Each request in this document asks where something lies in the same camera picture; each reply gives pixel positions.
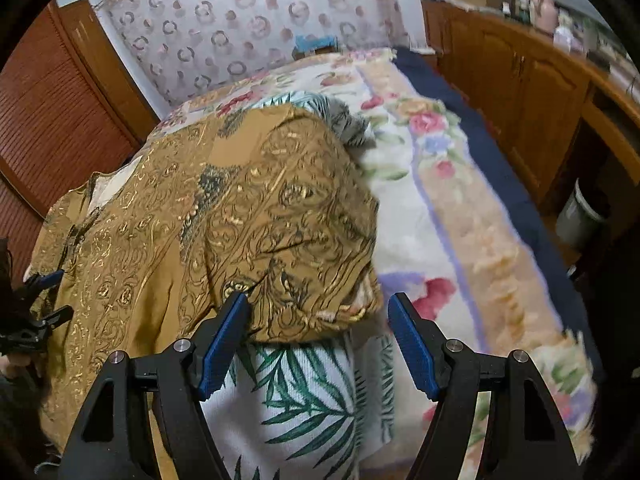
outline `cabinet door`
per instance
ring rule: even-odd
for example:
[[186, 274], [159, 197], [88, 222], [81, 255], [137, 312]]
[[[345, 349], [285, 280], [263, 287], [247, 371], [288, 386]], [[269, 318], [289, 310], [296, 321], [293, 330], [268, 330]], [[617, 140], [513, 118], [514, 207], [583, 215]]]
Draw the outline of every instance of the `cabinet door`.
[[541, 203], [571, 145], [588, 80], [553, 46], [525, 53], [508, 157]]
[[451, 53], [449, 56], [450, 82], [466, 94], [472, 104], [476, 102], [476, 59], [478, 43], [476, 27], [472, 25], [469, 15], [459, 9], [449, 13], [449, 36]]
[[504, 25], [479, 20], [476, 105], [495, 127], [492, 132], [501, 148], [510, 142], [517, 103], [521, 54], [519, 35]]

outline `blue gripper pad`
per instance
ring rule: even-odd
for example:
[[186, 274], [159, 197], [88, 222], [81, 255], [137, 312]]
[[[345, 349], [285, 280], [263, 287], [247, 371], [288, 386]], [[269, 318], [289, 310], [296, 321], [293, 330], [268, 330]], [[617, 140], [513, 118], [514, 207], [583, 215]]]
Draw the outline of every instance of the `blue gripper pad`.
[[209, 399], [213, 392], [222, 388], [226, 373], [244, 335], [249, 312], [250, 306], [246, 296], [238, 294], [204, 357], [202, 379], [198, 385], [200, 400]]
[[397, 294], [389, 298], [389, 326], [396, 336], [415, 387], [425, 392], [431, 400], [438, 400], [440, 388], [435, 378], [433, 356], [427, 350], [414, 322], [402, 305]]

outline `white bottle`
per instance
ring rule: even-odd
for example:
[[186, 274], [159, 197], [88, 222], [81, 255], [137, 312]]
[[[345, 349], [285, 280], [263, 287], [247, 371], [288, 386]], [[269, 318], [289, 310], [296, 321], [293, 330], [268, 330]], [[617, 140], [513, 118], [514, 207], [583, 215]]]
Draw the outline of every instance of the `white bottle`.
[[554, 45], [560, 50], [571, 52], [571, 44], [574, 41], [574, 34], [572, 33], [574, 20], [561, 10], [558, 16], [558, 23], [558, 28], [554, 31]]

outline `pink bottle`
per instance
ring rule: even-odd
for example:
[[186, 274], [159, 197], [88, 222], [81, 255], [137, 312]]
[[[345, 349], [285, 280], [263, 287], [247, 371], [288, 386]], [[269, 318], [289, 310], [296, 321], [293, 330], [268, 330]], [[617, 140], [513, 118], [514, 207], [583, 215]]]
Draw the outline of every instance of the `pink bottle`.
[[558, 9], [554, 0], [533, 0], [535, 20], [531, 20], [535, 27], [547, 34], [553, 34], [558, 26]]

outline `gold ornate pattern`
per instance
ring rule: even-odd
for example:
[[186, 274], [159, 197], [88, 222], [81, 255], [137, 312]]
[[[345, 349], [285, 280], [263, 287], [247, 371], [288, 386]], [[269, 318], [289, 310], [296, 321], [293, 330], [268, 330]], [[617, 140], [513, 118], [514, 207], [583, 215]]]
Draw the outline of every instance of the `gold ornate pattern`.
[[247, 112], [230, 137], [224, 123], [209, 116], [153, 142], [85, 221], [88, 187], [48, 219], [34, 268], [62, 261], [56, 306], [74, 308], [50, 339], [42, 412], [60, 446], [110, 352], [160, 351], [232, 288], [250, 295], [258, 341], [332, 335], [382, 303], [370, 263], [377, 202], [324, 123], [290, 105]]

